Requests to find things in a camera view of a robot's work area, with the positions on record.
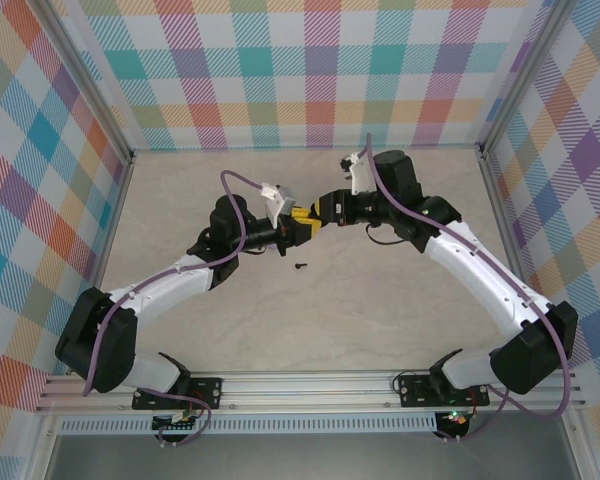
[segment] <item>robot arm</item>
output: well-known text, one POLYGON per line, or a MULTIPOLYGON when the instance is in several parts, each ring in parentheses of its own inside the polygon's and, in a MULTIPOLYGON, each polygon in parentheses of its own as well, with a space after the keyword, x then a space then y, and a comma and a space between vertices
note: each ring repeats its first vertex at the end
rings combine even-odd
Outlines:
MULTIPOLYGON (((261 194, 267 204, 267 217, 261 219, 247 210, 244 198, 234 195, 246 228, 243 250, 275 244, 284 256, 287 248, 305 243, 320 229, 320 220, 309 218, 308 209, 294 207, 295 200, 285 189, 264 184, 261 194)), ((209 227, 173 265, 142 282, 109 293, 95 287, 84 291, 56 345, 56 357, 87 379, 95 350, 97 364, 92 386, 101 393, 126 385, 186 395, 186 368, 162 353, 136 353, 137 331, 181 301, 224 282, 238 267, 237 256, 213 267, 191 267, 217 263, 236 250, 240 239, 236 210, 229 197, 223 196, 211 212, 209 227), (96 348, 96 336, 107 314, 110 319, 96 348)))
MULTIPOLYGON (((264 185, 261 193, 267 199, 268 216, 256 219, 247 210, 245 200, 235 196, 246 224, 244 248, 275 244, 284 256, 287 248, 305 243, 329 223, 391 225, 400 238, 443 265, 465 285, 489 312, 506 342, 500 348, 478 352, 454 351, 436 362, 430 369, 429 383, 441 401, 457 389, 495 382, 503 383, 516 393, 527 393, 559 366, 555 346, 529 305, 484 259, 475 255, 476 249, 508 270, 485 249, 462 221, 460 213, 445 199, 423 196, 411 159, 403 152, 383 152, 374 157, 374 163, 383 183, 403 206, 469 238, 472 248, 394 208, 377 191, 365 159, 355 154, 341 162, 343 170, 352 177, 352 189, 324 195, 311 209, 295 208, 295 202, 284 189, 264 185)), ((186 394, 189 372, 184 366, 164 354, 136 354, 137 329, 182 300, 211 290, 226 280, 238 267, 238 257, 213 268, 186 271, 186 267, 222 258, 234 251, 239 242, 236 213, 228 197, 221 197, 210 215, 209 227, 187 250, 187 255, 165 270, 175 270, 174 273, 135 294, 136 284, 109 294, 95 288, 85 291, 58 342, 56 356, 86 378, 103 316, 114 302, 129 294, 130 298, 113 315, 103 336, 93 387, 104 393, 123 384, 186 394)), ((547 314, 570 355, 577 321, 573 308, 567 303, 553 306, 523 282, 517 280, 517 285, 547 314)))
POLYGON ((337 190, 315 204, 323 223, 339 226, 360 222, 389 224, 396 235, 449 270, 484 306, 500 329, 505 343, 499 348, 477 352, 457 350, 430 368, 430 384, 444 399, 455 390, 473 385, 502 383, 518 394, 528 393, 560 366, 554 341, 531 308, 531 302, 546 315, 556 330, 567 358, 571 356, 577 313, 567 303, 550 301, 517 279, 480 243, 462 216, 445 199, 423 196, 411 159, 401 151, 389 151, 373 159, 377 174, 388 193, 403 207, 421 218, 446 227, 438 229, 399 211, 368 180, 370 166, 353 154, 341 162, 357 188, 337 190), (467 244, 456 236, 468 239, 467 244), (511 285, 494 270, 504 272, 511 285), (526 294, 526 301, 518 291, 526 294))

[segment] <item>white bracket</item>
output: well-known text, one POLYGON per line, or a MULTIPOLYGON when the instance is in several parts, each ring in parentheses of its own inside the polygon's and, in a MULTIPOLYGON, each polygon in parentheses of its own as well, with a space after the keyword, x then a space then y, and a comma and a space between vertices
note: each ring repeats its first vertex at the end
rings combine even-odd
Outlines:
POLYGON ((349 162, 349 173, 351 174, 351 194, 357 195, 364 192, 375 192, 376 181, 373 178, 371 165, 367 157, 358 157, 357 153, 352 153, 343 159, 343 162, 349 162))
POLYGON ((274 187, 268 183, 262 184, 260 195, 267 199, 267 217, 273 228, 278 228, 278 217, 280 215, 291 215, 296 204, 291 191, 285 187, 274 187))

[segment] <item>beige floor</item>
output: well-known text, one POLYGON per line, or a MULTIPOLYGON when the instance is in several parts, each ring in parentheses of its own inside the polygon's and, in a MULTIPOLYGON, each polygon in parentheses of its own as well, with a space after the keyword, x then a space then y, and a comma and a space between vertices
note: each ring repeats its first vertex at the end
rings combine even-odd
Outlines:
MULTIPOLYGON (((289 186, 299 205, 346 188, 341 150, 141 154, 104 288, 170 265, 191 246, 223 194, 222 169, 289 186)), ((411 150, 425 194, 447 198, 483 243, 504 258, 472 150, 411 150)), ((232 181, 257 217, 255 190, 232 181)), ((390 230, 376 231, 390 240, 390 230)), ((410 245, 380 247, 361 225, 330 226, 281 258, 242 255, 222 286, 193 297, 141 331, 138 346, 192 370, 326 370, 428 367, 458 347, 499 339, 480 305, 410 245), (296 270, 294 263, 308 263, 296 270)))

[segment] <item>plaid backdrop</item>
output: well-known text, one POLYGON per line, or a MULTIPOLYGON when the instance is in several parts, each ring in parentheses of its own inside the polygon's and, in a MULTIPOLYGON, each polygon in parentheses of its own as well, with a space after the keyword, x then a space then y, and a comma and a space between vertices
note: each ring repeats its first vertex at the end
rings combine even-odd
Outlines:
POLYGON ((527 56, 529 55, 529 52, 531 52, 533 42, 535 42, 536 38, 538 37, 538 34, 542 31, 547 17, 549 16, 549 12, 551 11, 551 8, 555 3, 556 0, 543 0, 542 6, 540 7, 540 10, 538 10, 536 18, 533 20, 533 24, 531 25, 531 28, 529 29, 529 32, 527 33, 527 36, 524 39, 524 42, 522 42, 522 46, 520 47, 518 54, 516 55, 516 59, 511 64, 509 72, 507 72, 505 81, 500 86, 498 96, 491 105, 491 109, 489 110, 489 114, 487 115, 487 120, 484 122, 484 125, 480 130, 480 135, 478 136, 477 143, 484 142, 485 137, 487 136, 489 130, 493 125, 493 121, 500 112, 502 102, 504 102, 504 100, 507 98, 507 95, 509 95, 511 88, 515 84, 518 78, 518 73, 520 72, 520 68, 522 67, 522 65, 524 65, 525 61, 527 60, 527 56))
POLYGON ((152 149, 473 144, 541 3, 54 0, 129 140, 152 149))
POLYGON ((533 286, 580 314, 600 445, 600 0, 580 0, 492 160, 533 286))
POLYGON ((24 0, 0 1, 0 480, 102 250, 123 162, 24 0))

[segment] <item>black mounting plate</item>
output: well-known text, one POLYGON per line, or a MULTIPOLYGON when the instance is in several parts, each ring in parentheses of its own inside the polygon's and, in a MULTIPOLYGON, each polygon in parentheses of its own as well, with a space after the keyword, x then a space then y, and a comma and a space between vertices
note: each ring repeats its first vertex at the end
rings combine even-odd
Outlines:
MULTIPOLYGON (((220 408, 220 398, 222 397, 222 379, 215 377, 191 378, 189 391, 184 396, 199 398, 208 404, 211 410, 217 410, 220 408)), ((172 400, 136 390, 131 408, 133 410, 188 410, 189 402, 172 400)))
POLYGON ((477 407, 486 407, 490 403, 486 385, 458 390, 456 394, 447 395, 446 401, 442 401, 430 387, 428 374, 400 375, 395 383, 400 392, 402 407, 473 407, 473 397, 469 390, 475 396, 477 407))

